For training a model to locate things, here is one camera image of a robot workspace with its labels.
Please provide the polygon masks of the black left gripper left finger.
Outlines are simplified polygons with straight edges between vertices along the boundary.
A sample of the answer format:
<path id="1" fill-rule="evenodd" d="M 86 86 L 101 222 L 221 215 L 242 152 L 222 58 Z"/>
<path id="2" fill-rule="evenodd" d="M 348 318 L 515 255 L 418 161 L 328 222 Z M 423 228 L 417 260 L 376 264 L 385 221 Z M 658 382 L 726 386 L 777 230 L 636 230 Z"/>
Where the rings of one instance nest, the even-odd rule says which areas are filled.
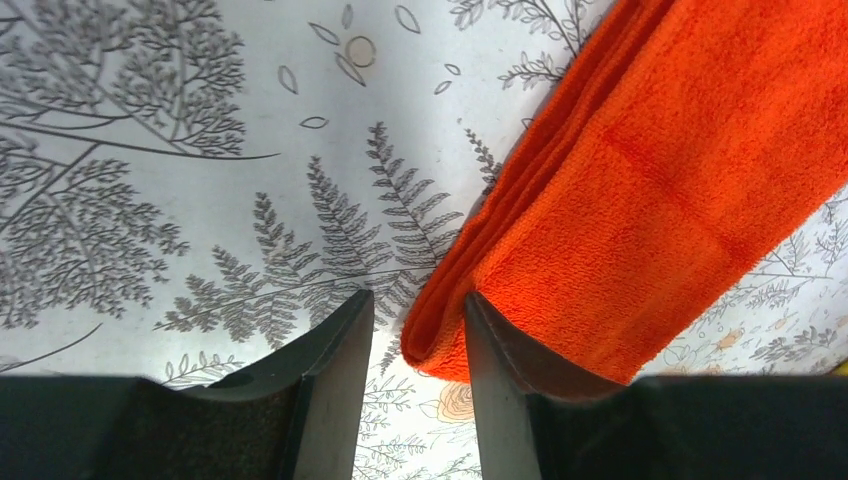
<path id="1" fill-rule="evenodd" d="M 207 385 L 5 376 L 5 479 L 348 479 L 374 324 L 360 290 L 279 350 Z"/>

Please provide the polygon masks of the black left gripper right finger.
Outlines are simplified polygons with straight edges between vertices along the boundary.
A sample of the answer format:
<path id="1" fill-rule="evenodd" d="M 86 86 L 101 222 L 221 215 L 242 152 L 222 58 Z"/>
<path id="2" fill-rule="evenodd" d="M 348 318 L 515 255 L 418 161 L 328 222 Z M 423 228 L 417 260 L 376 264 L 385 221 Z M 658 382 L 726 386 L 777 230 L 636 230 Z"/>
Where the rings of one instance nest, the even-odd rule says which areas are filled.
<path id="1" fill-rule="evenodd" d="M 486 479 L 843 479 L 843 376 L 648 376 L 622 386 L 465 301 Z"/>

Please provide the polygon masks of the orange towel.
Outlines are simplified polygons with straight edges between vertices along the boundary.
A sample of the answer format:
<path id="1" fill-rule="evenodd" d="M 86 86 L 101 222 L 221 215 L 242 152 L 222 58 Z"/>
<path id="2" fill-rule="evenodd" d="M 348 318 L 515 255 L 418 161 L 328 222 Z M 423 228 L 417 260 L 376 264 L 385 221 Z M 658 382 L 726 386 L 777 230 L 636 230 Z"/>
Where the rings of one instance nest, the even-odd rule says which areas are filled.
<path id="1" fill-rule="evenodd" d="M 847 181 L 843 1 L 620 1 L 400 340 L 465 382 L 464 307 L 626 384 Z"/>

